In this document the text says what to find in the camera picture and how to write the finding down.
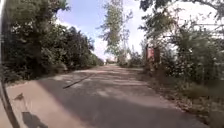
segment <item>roadside vegetation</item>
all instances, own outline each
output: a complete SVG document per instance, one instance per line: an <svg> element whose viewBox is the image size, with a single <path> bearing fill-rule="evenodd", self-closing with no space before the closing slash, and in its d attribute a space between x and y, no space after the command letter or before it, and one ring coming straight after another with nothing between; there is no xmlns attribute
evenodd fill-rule
<svg viewBox="0 0 224 128"><path fill-rule="evenodd" d="M75 27L56 24L66 0L7 0L3 23L3 80L29 80L48 74L103 65L92 53L94 41Z"/></svg>
<svg viewBox="0 0 224 128"><path fill-rule="evenodd" d="M212 17L217 23L224 16L221 1L142 0L141 9L152 13L142 18L145 24L140 28L146 32L146 39L141 45L143 49L146 44L160 49L159 66L150 78L150 87L210 127L223 128L223 24L216 24L216 29L211 30L206 24L199 25L197 18L180 21L178 13L182 9L170 8L176 2L211 7L217 12ZM142 58L145 63L144 50Z"/></svg>

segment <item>green foliage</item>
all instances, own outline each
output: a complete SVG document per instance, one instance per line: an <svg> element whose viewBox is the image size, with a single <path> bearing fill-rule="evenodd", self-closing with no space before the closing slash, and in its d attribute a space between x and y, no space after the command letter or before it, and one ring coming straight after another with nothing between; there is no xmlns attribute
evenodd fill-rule
<svg viewBox="0 0 224 128"><path fill-rule="evenodd" d="M200 3L202 5L209 6L217 11L216 18L221 19L224 16L224 2L220 0L141 0L140 8L146 11L149 7L154 7L155 9L161 9L172 2L192 2Z"/></svg>
<svg viewBox="0 0 224 128"><path fill-rule="evenodd" d="M100 37L107 41L106 52L117 56L123 23L121 1L111 0L104 5L104 9L107 11L107 14L105 16L104 24L100 26L103 31L103 35Z"/></svg>
<svg viewBox="0 0 224 128"><path fill-rule="evenodd" d="M91 39L55 24L58 10L67 9L63 0L8 1L2 45L6 82L102 65L91 52Z"/></svg>

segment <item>tree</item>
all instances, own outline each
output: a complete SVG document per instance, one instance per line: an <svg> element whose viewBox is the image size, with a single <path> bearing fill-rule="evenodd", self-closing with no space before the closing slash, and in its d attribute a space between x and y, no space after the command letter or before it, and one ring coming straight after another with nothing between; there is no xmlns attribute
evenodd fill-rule
<svg viewBox="0 0 224 128"><path fill-rule="evenodd" d="M149 7L154 6L155 9L167 7L168 3L173 2L192 2L209 6L217 11L216 18L221 19L224 16L224 2L220 0L141 0L140 8L146 11Z"/></svg>
<svg viewBox="0 0 224 128"><path fill-rule="evenodd" d="M220 71L217 70L217 64L223 61L217 58L222 55L220 52L222 41L217 41L217 38L212 36L212 32L203 27L196 29L196 20L186 20L184 24L180 24L178 17L171 15L168 11L168 3L171 2L173 1L141 1L143 10L147 10L150 6L154 7L151 15L143 17L145 25L141 28L146 31L146 37L151 40L152 45L160 48L165 72L167 75L201 84L219 79ZM212 1L204 3L204 1L195 0L191 2L213 5ZM217 15L222 16L218 9L217 11Z"/></svg>
<svg viewBox="0 0 224 128"><path fill-rule="evenodd" d="M119 43L121 41L122 28L122 0L111 0L103 7L107 10L104 24L100 26L103 35L100 37L107 41L107 53L115 56L119 53Z"/></svg>

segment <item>tall tree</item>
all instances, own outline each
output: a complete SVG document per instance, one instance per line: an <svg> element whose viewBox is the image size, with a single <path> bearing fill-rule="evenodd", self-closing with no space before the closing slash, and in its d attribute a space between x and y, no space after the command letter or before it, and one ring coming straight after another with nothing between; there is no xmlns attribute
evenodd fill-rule
<svg viewBox="0 0 224 128"><path fill-rule="evenodd" d="M111 0L103 6L107 12L104 24L100 26L103 31L100 37L107 41L106 52L115 56L119 53L119 43L121 41L122 2L122 0Z"/></svg>

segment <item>road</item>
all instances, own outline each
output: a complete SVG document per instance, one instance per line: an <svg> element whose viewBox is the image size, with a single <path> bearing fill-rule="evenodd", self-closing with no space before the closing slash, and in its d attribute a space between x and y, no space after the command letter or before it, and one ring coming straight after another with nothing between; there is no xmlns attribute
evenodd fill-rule
<svg viewBox="0 0 224 128"><path fill-rule="evenodd" d="M108 65L7 90L22 128L207 128L147 87L139 72ZM1 103L0 113L0 127L10 128Z"/></svg>

